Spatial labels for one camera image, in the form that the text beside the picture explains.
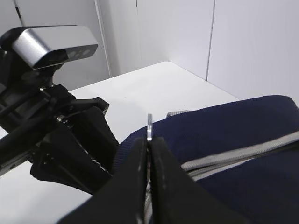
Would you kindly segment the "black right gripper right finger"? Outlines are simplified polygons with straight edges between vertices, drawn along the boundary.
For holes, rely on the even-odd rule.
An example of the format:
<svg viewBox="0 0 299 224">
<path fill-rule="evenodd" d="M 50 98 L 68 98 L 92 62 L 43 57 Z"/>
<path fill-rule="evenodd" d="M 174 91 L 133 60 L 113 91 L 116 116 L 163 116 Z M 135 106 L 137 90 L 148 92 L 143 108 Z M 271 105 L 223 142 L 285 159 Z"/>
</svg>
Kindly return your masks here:
<svg viewBox="0 0 299 224">
<path fill-rule="evenodd" d="M 150 181 L 155 224 L 246 224 L 181 168 L 162 137 L 150 143 Z"/>
</svg>

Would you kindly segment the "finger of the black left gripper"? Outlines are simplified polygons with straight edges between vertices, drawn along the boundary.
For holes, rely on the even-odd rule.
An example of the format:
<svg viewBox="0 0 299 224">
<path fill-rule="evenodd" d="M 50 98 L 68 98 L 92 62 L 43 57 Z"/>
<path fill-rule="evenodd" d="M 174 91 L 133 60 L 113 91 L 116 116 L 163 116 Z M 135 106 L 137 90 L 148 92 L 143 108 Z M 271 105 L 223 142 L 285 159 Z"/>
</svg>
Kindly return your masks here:
<svg viewBox="0 0 299 224">
<path fill-rule="evenodd" d="M 71 117 L 72 132 L 101 168 L 111 173 L 119 142 L 112 133 L 103 112 L 92 107 Z"/>
<path fill-rule="evenodd" d="M 111 179 L 108 171 L 84 151 L 70 134 L 48 134 L 33 156 L 30 174 L 40 181 L 54 182 L 95 194 Z"/>
</svg>

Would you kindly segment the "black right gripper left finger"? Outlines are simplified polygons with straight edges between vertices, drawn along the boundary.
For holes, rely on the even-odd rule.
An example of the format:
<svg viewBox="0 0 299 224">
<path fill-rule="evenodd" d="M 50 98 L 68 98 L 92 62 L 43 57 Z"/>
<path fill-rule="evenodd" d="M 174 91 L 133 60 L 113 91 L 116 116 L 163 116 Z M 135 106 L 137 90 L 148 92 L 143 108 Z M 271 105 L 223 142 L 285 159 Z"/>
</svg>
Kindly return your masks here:
<svg viewBox="0 0 299 224">
<path fill-rule="evenodd" d="M 143 224 L 147 186 L 147 141 L 137 138 L 126 161 L 93 197 L 60 224 Z"/>
</svg>

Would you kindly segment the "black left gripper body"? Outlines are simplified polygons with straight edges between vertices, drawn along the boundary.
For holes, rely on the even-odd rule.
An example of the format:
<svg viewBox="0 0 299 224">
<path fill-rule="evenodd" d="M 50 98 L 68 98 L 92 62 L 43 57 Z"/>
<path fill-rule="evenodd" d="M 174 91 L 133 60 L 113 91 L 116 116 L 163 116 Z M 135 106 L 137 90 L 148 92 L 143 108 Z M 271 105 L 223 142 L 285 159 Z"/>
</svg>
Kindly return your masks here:
<svg viewBox="0 0 299 224">
<path fill-rule="evenodd" d="M 105 114 L 109 103 L 96 97 L 76 99 L 53 76 L 62 65 L 30 68 L 16 53 L 0 52 L 0 126 L 7 135 L 0 140 L 0 162 L 11 163 L 29 154 L 54 117 L 73 115 L 92 107 Z"/>
</svg>

